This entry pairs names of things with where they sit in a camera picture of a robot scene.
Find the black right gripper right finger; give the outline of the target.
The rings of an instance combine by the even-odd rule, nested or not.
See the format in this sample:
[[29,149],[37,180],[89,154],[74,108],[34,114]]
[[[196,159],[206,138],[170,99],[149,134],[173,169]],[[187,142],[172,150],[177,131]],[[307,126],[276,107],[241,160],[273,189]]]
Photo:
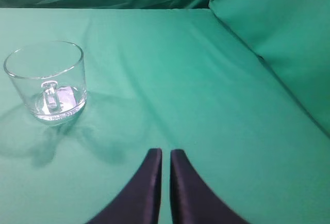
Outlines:
[[247,223],[214,194],[182,149],[171,151],[170,204],[173,223]]

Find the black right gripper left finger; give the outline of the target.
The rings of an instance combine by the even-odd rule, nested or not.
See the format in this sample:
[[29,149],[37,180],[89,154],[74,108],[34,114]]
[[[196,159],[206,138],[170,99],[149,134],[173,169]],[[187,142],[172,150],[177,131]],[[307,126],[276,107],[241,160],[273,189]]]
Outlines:
[[157,223],[161,182],[162,150],[152,148],[120,193],[88,223]]

